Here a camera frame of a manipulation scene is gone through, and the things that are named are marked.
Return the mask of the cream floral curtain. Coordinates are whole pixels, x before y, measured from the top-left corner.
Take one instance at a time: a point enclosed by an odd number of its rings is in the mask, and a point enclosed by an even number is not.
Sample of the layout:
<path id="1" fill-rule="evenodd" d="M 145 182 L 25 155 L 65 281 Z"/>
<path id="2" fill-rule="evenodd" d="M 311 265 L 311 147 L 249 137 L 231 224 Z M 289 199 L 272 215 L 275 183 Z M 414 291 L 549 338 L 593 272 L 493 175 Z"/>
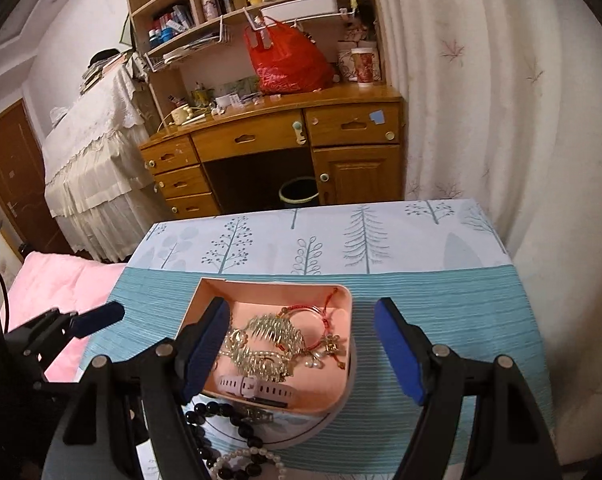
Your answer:
<path id="1" fill-rule="evenodd" d="M 602 26 L 584 0 L 378 0 L 405 194 L 472 197 L 522 278 L 563 463 L 602 451 Z"/>

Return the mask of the tree print tablecloth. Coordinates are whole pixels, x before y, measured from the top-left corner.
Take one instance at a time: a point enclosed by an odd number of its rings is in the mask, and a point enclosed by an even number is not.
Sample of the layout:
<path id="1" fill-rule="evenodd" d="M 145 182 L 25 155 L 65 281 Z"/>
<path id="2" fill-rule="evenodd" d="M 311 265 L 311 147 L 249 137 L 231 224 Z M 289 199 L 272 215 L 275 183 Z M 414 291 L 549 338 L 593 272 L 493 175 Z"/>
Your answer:
<path id="1" fill-rule="evenodd" d="M 278 416 L 292 479 L 386 479 L 401 462 L 418 406 L 402 393 L 373 326 L 375 302 L 466 358 L 508 354 L 545 418 L 552 401 L 544 348 L 504 243 L 473 200 L 287 209 L 156 224 L 111 292 L 121 322 L 85 356 L 121 361 L 176 333 L 202 278 L 339 284 L 353 297 L 356 370 L 338 414 Z"/>

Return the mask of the lace covered furniture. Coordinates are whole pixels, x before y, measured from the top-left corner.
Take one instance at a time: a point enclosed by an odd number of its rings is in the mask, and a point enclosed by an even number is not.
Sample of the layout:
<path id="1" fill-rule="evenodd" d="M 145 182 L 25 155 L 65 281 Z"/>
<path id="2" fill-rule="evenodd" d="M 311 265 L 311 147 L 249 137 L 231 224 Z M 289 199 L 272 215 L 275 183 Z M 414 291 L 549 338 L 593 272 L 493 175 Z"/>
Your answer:
<path id="1" fill-rule="evenodd" d="M 140 145 L 158 125 L 146 84 L 124 66 L 74 103 L 42 145 L 44 198 L 74 252 L 113 262 L 170 217 Z"/>

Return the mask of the wooden desk with hutch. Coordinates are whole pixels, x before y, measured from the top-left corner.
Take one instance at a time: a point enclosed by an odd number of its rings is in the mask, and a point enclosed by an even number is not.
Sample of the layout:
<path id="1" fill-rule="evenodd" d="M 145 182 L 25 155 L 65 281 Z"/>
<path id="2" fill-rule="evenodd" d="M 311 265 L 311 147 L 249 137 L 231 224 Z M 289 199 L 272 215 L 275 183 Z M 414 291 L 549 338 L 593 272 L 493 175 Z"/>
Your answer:
<path id="1" fill-rule="evenodd" d="M 313 177 L 320 205 L 404 196 L 405 107 L 382 76 L 376 0 L 285 21 L 333 66 L 333 85 L 264 94 L 243 40 L 266 6 L 290 0 L 128 0 L 159 129 L 141 145 L 175 219 L 284 208 L 280 187 Z M 351 50 L 376 50 L 378 81 L 356 82 Z"/>

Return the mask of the pink smart watch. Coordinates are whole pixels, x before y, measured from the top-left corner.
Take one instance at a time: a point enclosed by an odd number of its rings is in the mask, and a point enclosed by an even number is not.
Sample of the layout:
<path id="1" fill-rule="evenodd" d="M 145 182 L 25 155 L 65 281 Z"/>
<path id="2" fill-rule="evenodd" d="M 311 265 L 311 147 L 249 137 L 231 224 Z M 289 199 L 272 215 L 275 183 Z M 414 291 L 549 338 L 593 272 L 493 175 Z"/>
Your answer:
<path id="1" fill-rule="evenodd" d="M 280 382 L 268 382 L 257 376 L 223 375 L 216 387 L 224 393 L 253 403 L 289 408 L 295 403 L 295 388 Z"/>

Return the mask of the pink jewelry tray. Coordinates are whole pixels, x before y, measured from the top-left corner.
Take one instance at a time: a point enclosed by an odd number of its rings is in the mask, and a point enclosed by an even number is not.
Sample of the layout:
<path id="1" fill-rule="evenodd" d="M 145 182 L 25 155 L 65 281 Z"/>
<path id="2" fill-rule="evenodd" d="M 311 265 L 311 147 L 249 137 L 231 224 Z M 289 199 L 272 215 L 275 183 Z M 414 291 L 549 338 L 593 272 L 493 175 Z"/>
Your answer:
<path id="1" fill-rule="evenodd" d="M 311 417 L 348 396 L 353 298 L 345 286 L 201 278 L 181 326 L 215 298 L 227 302 L 229 326 L 203 393 Z"/>

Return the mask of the gold rhinestone hair comb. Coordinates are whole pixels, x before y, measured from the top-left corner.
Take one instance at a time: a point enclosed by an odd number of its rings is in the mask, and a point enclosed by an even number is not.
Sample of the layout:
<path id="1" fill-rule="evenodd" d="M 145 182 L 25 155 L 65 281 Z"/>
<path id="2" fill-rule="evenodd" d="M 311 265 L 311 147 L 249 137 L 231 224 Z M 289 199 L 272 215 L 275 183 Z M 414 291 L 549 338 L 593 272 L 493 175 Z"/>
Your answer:
<path id="1" fill-rule="evenodd" d="M 219 356 L 240 373 L 268 382 L 284 382 L 307 346 L 301 330 L 284 314 L 261 314 L 243 327 L 231 327 Z"/>

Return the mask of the waste bin under desk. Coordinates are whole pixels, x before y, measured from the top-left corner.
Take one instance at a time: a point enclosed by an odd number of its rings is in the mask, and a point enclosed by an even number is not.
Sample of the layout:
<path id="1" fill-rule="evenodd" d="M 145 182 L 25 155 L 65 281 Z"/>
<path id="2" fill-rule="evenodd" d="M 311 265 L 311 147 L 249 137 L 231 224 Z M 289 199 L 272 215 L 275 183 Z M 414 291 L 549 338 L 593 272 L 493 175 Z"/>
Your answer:
<path id="1" fill-rule="evenodd" d="M 294 178 L 284 183 L 278 191 L 279 200 L 286 208 L 319 205 L 319 193 L 313 177 Z"/>

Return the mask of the small silver brooch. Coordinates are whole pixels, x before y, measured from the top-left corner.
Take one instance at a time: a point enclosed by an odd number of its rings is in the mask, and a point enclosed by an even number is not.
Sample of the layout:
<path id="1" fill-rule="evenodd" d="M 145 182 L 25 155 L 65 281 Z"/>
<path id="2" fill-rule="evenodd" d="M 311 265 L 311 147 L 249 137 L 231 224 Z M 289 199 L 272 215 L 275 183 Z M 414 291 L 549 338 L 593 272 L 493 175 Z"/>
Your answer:
<path id="1" fill-rule="evenodd" d="M 253 406 L 244 408 L 243 414 L 245 414 L 245 418 L 248 420 L 249 424 L 252 425 L 270 424 L 274 421 L 273 413 L 261 410 L 261 408 L 254 408 Z"/>

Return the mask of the white box on shelf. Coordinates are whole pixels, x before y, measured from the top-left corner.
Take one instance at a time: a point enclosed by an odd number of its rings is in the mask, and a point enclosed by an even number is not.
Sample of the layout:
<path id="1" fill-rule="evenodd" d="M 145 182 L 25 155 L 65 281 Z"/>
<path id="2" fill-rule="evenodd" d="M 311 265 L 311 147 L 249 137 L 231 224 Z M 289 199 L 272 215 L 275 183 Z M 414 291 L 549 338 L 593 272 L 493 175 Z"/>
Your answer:
<path id="1" fill-rule="evenodd" d="M 314 18 L 318 15 L 338 12 L 337 0 L 290 0 L 266 6 L 261 10 L 265 18 L 273 18 L 279 22 Z"/>

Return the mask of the red patterned cup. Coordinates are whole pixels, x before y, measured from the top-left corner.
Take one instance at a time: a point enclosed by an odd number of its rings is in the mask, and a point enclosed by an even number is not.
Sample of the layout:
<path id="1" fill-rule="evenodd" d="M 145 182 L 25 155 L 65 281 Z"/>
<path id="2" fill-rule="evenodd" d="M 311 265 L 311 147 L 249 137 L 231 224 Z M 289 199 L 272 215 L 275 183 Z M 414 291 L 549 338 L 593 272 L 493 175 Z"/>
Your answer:
<path id="1" fill-rule="evenodd" d="M 351 50 L 356 82 L 361 87 L 369 87 L 378 81 L 375 70 L 376 50 L 370 47 Z"/>

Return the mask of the pink quilt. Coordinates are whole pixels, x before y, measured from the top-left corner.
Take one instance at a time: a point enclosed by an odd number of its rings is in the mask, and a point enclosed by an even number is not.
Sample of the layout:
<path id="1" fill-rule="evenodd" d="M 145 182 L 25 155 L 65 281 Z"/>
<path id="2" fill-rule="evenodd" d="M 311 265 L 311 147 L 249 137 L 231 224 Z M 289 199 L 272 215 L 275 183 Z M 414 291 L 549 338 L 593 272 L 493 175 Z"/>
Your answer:
<path id="1" fill-rule="evenodd" d="M 53 308 L 84 313 L 106 304 L 125 268 L 123 263 L 32 252 L 8 291 L 8 327 L 14 330 Z"/>

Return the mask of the brown wooden door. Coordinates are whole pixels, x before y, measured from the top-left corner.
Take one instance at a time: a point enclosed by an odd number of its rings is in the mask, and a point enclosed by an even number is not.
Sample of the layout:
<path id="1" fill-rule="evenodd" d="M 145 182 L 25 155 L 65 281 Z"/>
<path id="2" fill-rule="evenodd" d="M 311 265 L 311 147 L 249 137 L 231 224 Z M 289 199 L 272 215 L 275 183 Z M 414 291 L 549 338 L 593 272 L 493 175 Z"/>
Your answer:
<path id="1" fill-rule="evenodd" d="M 42 152 L 24 102 L 0 114 L 0 205 L 21 243 L 36 252 L 70 255 L 72 249 L 44 198 Z"/>

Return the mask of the red plastic bag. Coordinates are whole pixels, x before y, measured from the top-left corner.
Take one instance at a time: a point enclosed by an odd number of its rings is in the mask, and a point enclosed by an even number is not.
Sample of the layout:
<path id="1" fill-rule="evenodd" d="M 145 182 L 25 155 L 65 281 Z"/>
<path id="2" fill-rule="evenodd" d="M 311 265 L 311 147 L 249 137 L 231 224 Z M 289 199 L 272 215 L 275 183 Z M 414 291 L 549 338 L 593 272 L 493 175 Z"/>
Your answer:
<path id="1" fill-rule="evenodd" d="M 333 66 L 299 29 L 272 20 L 261 30 L 247 26 L 243 40 L 262 93 L 314 92 L 333 85 Z"/>

